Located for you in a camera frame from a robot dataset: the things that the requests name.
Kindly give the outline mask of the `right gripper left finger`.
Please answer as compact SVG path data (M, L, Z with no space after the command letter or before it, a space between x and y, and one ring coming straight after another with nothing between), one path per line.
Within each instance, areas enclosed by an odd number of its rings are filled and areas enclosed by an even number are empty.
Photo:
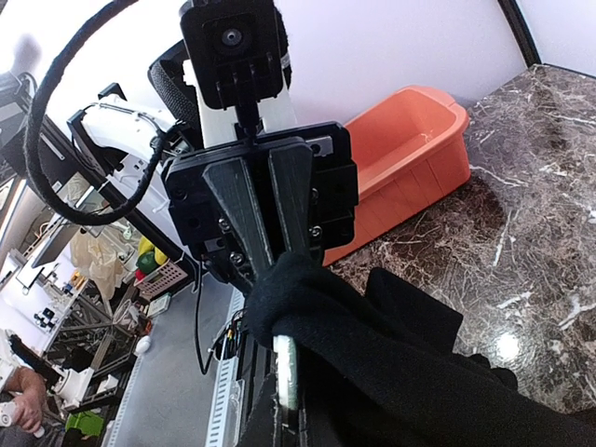
M278 410L278 379L272 372L264 379L260 394L241 432L237 446L279 446Z

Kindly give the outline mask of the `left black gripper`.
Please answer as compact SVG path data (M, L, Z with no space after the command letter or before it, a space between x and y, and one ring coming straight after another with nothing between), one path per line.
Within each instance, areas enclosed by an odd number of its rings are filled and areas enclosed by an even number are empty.
M175 157L163 181L182 243L223 283L251 285L285 252L321 264L355 236L358 170L335 122Z

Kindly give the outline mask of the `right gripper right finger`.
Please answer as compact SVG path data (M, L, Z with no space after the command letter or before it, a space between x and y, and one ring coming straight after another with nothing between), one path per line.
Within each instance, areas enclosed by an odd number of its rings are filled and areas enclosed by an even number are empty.
M327 407L319 395L309 388L302 391L297 445L307 447L339 447L343 445L332 424Z

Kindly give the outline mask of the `black t-shirt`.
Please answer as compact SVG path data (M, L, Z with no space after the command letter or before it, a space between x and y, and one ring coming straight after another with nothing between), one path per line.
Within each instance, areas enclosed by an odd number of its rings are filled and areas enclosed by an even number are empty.
M590 420L520 394L515 374L454 353L460 313L382 268L357 291L286 253L256 281L256 341L290 336L300 384L327 407L342 446L591 446Z

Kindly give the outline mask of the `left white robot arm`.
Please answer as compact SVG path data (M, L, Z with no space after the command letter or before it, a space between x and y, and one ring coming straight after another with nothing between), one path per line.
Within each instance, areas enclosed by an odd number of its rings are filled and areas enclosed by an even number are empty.
M286 90L248 107L210 108L183 79L177 44L150 78L171 109L136 110L114 89L69 126L81 151L124 152L127 188L150 180L138 209L220 281L238 289L287 251L317 262L351 243L358 173L347 129L295 128Z

